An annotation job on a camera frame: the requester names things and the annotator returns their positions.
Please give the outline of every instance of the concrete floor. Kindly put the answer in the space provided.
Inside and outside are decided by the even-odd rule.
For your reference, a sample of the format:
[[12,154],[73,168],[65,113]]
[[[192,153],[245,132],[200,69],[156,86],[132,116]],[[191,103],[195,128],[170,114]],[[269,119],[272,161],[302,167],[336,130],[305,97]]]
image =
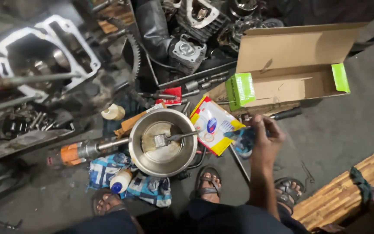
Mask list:
[[[345,67],[351,94],[326,98],[317,106],[304,109],[304,114],[278,123],[288,139],[277,157],[275,178],[291,176],[304,181],[303,161],[315,178],[304,197],[374,152],[374,46],[347,59]],[[93,130],[79,138],[99,135],[99,130]],[[41,162],[38,155],[34,152],[25,158]],[[222,203],[240,205],[247,201],[248,187],[230,152],[220,158],[210,156],[203,163],[206,164],[221,168]],[[176,216],[185,210],[197,171],[191,171],[191,178],[171,183],[173,200],[169,209]],[[22,232],[50,233],[92,215],[93,191],[86,191],[87,165],[59,173],[37,167],[34,172],[38,175],[33,176],[30,185],[0,201],[0,220],[15,223],[23,219]],[[134,215],[154,210],[139,201],[127,201],[127,205]]]

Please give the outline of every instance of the foot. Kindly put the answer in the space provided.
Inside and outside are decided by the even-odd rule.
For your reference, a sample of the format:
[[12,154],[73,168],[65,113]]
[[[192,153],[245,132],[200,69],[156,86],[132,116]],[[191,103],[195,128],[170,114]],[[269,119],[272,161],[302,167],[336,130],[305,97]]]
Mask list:
[[[221,188],[220,179],[218,179],[215,175],[212,177],[211,174],[207,172],[203,176],[207,177],[207,178],[211,178],[212,180],[214,180],[216,182],[217,186],[219,186],[219,188]],[[211,187],[214,187],[214,186],[209,181],[203,181],[201,187],[202,188],[211,188]],[[204,199],[204,200],[208,200],[210,202],[213,202],[213,203],[220,203],[220,198],[216,193],[203,194],[201,196],[201,198]]]
[[99,200],[98,205],[96,206],[96,211],[98,215],[104,215],[107,213],[112,207],[122,204],[122,200],[118,199],[116,196],[112,196],[109,200],[108,198],[112,196],[112,194],[104,194],[102,199]]
[[[295,191],[297,191],[297,192],[298,192],[298,196],[301,196],[301,194],[302,194],[302,192],[301,192],[301,188],[300,188],[299,185],[297,185],[297,183],[292,182],[292,183],[291,183],[291,189],[294,189]],[[275,191],[276,191],[277,193],[283,194],[282,190],[280,190],[280,189],[275,189]],[[295,200],[294,200],[291,196],[289,196],[289,199],[290,199],[291,202],[293,202],[293,203],[295,204]],[[285,204],[282,203],[282,202],[278,202],[278,204],[284,206],[284,207],[288,210],[288,212],[289,212],[290,214],[292,214],[292,209],[291,209],[289,206],[285,205]]]

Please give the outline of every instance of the stainless steel bowl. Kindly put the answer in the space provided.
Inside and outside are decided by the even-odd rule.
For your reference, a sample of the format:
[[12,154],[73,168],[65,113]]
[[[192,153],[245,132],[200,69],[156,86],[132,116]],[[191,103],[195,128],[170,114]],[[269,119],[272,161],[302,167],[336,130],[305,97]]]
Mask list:
[[195,131],[193,124],[181,112],[158,109],[142,116],[129,135],[129,152],[132,161],[144,173],[156,177],[170,177],[183,171],[193,160],[197,150],[197,136],[185,137],[155,151],[144,152],[141,138],[167,133]]

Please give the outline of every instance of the green box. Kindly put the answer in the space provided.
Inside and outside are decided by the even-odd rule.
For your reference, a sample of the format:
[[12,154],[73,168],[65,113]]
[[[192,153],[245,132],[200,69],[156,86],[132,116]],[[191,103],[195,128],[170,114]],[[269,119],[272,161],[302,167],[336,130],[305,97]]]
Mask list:
[[255,100],[252,75],[250,73],[236,73],[226,81],[227,100],[231,111],[244,107]]

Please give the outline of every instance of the red packet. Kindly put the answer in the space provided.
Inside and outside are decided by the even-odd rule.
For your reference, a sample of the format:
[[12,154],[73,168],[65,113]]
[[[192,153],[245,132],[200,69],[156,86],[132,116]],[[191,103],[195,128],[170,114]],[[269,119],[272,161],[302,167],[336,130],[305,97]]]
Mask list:
[[160,104],[164,102],[166,106],[181,105],[181,86],[175,87],[175,88],[164,89],[161,93],[176,95],[177,99],[175,100],[157,99],[155,101],[155,104]]

